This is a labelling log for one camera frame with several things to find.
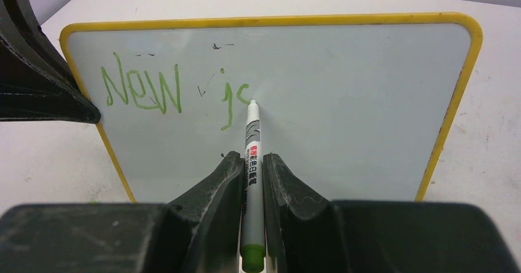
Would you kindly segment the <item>green white marker pen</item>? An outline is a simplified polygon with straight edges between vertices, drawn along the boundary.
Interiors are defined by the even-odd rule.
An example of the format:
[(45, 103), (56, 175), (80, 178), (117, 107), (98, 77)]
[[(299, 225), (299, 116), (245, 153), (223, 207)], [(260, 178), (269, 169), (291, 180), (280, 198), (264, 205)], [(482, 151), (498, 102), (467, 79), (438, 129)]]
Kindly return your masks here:
[(244, 272), (262, 272), (265, 258), (261, 122), (255, 100), (248, 105), (245, 134), (244, 195), (240, 256)]

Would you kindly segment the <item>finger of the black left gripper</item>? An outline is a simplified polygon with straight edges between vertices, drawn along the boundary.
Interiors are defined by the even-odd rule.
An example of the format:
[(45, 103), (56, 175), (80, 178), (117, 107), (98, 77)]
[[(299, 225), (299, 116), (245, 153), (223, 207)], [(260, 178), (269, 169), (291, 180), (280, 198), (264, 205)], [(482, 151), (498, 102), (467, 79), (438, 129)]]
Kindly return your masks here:
[(65, 59), (44, 34), (29, 0), (1, 0), (1, 121), (95, 124)]

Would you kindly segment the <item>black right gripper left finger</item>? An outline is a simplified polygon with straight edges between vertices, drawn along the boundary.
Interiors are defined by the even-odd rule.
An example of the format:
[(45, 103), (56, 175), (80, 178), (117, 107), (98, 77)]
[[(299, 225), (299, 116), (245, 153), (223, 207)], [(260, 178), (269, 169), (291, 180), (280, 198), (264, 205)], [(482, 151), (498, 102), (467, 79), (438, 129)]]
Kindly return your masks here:
[(206, 178), (168, 203), (175, 272), (238, 272), (244, 160), (230, 151)]

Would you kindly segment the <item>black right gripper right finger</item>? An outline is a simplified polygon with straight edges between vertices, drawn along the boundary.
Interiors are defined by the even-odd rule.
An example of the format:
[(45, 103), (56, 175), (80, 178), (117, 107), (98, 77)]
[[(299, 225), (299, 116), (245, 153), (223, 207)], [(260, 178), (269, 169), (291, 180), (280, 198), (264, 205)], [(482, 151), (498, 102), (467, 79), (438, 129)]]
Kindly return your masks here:
[(267, 272), (320, 272), (324, 242), (317, 234), (329, 201), (293, 174), (278, 154), (263, 156)]

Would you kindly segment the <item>yellow framed whiteboard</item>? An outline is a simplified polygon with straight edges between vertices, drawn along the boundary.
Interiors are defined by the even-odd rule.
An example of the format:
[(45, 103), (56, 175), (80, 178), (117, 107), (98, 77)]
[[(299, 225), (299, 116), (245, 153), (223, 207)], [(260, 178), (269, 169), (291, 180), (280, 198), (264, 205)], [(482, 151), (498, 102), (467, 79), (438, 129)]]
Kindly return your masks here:
[(73, 23), (60, 45), (132, 201), (166, 202), (245, 149), (328, 199), (420, 200), (482, 46), (456, 12)]

